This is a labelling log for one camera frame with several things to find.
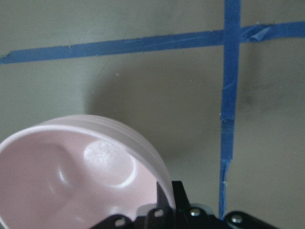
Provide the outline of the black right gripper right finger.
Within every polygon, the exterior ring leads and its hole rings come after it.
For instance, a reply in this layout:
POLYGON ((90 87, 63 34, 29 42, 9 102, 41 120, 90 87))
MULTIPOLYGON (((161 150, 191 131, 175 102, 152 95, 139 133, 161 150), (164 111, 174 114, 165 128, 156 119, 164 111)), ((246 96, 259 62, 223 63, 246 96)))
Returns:
POLYGON ((206 208, 190 204, 181 181, 173 181, 177 229, 275 229, 276 227, 241 211, 218 219, 206 208))

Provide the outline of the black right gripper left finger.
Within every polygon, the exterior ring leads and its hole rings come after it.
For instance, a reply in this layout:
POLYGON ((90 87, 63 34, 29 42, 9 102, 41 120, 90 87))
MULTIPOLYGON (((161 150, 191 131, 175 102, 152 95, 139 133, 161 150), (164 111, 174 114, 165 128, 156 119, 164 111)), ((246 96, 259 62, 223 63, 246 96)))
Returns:
POLYGON ((157 203, 145 216, 131 220, 125 215, 111 215, 94 225, 93 229, 173 229, 175 226, 174 210, 170 207, 165 192, 156 183, 157 203))

